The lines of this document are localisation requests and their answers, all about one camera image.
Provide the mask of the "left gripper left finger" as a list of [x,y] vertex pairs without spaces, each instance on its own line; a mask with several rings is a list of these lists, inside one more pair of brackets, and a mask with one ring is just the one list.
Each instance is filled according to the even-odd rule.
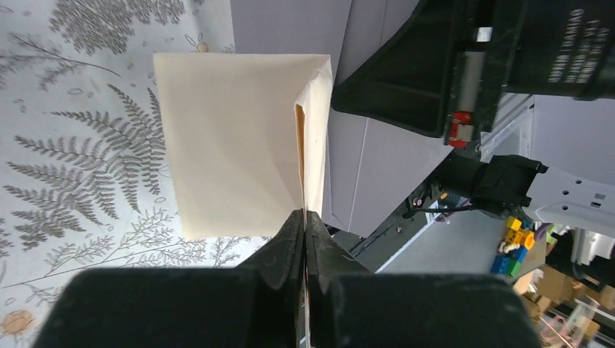
[[305,212],[234,268],[92,268],[36,347],[298,347]]

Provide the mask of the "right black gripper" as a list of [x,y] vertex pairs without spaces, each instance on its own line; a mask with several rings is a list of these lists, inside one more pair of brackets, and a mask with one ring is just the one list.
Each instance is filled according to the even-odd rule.
[[346,80],[331,106],[465,148],[495,122],[505,93],[614,97],[612,1],[471,1],[456,38],[454,1],[420,1],[397,32]]

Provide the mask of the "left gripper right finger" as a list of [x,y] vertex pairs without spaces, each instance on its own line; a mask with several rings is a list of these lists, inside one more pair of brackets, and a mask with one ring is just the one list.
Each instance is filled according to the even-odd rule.
[[307,347],[538,347],[520,297],[493,275],[375,274],[305,214]]

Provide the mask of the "grey lavender envelope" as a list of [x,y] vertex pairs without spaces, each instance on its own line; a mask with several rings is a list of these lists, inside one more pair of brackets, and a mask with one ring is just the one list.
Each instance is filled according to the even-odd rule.
[[[235,47],[242,54],[328,54],[341,82],[415,7],[414,1],[232,1]],[[449,153],[438,138],[332,112],[323,220],[371,234]]]

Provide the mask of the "beige lined letter paper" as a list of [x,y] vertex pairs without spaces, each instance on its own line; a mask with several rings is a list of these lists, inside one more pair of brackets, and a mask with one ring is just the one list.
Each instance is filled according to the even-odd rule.
[[329,55],[158,53],[153,62],[185,238],[272,236],[295,210],[322,212]]

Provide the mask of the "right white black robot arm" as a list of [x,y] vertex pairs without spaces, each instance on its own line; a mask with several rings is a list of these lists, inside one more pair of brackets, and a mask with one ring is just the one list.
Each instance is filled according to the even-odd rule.
[[504,93],[613,98],[614,3],[420,1],[331,105],[452,146],[433,181],[473,210],[605,233],[612,185],[519,155],[480,160]]

